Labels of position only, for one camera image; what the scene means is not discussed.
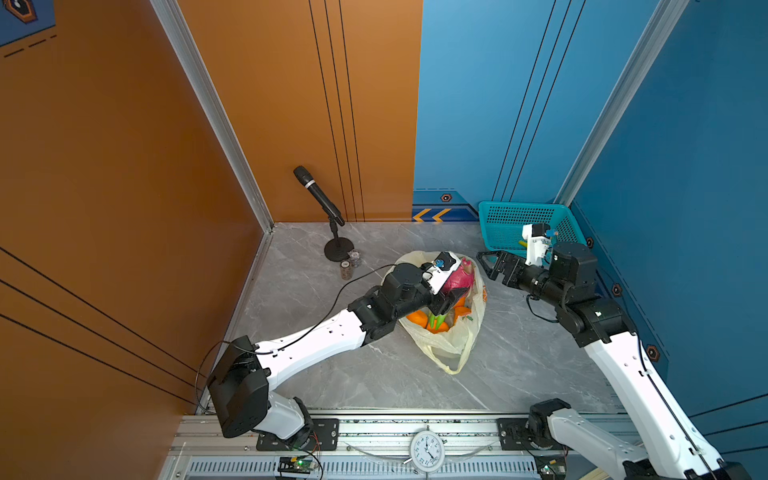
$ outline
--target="dark blue wall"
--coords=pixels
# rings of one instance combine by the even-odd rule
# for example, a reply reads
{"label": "dark blue wall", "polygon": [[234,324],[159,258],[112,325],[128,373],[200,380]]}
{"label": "dark blue wall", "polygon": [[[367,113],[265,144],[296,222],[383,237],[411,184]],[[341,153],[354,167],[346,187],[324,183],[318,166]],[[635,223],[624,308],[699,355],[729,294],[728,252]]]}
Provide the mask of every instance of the dark blue wall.
{"label": "dark blue wall", "polygon": [[425,0],[414,189],[552,202],[656,5]]}
{"label": "dark blue wall", "polygon": [[768,2],[691,2],[572,206],[680,404],[754,472],[768,423],[739,427],[768,419],[766,25]]}

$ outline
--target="clock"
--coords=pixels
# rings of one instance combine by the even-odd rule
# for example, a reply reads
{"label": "clock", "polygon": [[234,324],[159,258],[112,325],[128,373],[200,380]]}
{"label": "clock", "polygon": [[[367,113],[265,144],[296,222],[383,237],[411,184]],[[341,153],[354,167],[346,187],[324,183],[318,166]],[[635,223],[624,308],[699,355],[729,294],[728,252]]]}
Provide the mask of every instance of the clock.
{"label": "clock", "polygon": [[411,441],[411,459],[413,466],[421,472],[432,473],[439,470],[445,461],[442,439],[429,430],[417,433]]}

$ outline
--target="microphone stand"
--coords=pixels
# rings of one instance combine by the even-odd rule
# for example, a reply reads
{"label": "microphone stand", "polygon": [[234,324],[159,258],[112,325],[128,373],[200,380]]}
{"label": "microphone stand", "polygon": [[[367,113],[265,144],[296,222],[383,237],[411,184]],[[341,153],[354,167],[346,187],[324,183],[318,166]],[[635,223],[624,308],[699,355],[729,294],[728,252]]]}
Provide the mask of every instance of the microphone stand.
{"label": "microphone stand", "polygon": [[339,237],[339,226],[336,221],[328,216],[333,238],[328,240],[324,250],[326,258],[332,262],[341,262],[349,258],[349,251],[354,250],[355,245],[349,238]]}

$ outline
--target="gray marble tabletop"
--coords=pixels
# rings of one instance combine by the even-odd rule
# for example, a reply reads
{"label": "gray marble tabletop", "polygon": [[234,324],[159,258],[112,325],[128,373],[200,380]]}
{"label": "gray marble tabletop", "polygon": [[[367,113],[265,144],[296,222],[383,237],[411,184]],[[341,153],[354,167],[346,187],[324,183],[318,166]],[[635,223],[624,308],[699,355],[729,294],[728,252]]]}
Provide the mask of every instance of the gray marble tabletop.
{"label": "gray marble tabletop", "polygon": [[[362,254],[354,277],[393,263],[413,250],[451,250],[474,257],[486,250],[479,223],[348,223],[340,229]],[[323,256],[327,223],[278,223],[273,241],[235,325],[254,342],[285,336],[317,322],[344,284],[339,264]],[[347,287],[333,312],[380,283],[374,273]],[[582,412],[623,412],[605,377],[571,336],[537,319],[525,294],[487,281],[482,329],[464,369],[443,372],[397,325],[377,342],[340,353],[288,379],[281,395],[310,408],[483,409],[527,412],[536,402],[561,398]],[[537,313],[554,310],[533,303]]]}

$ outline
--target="orange wall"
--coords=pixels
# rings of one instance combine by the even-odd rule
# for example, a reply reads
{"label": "orange wall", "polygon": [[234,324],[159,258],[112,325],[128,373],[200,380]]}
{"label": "orange wall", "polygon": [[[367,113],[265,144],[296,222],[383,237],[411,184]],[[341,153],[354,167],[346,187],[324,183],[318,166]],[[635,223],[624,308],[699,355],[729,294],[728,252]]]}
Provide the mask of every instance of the orange wall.
{"label": "orange wall", "polygon": [[275,221],[323,221],[303,164],[351,221],[409,220],[420,0],[181,0]]}
{"label": "orange wall", "polygon": [[[223,337],[258,223],[150,3],[55,13],[55,27],[0,48],[0,247],[197,368]],[[2,251],[0,279],[193,382],[194,369]],[[1,284],[0,314],[192,398]],[[0,362],[3,478],[154,478],[194,409],[2,318]]]}

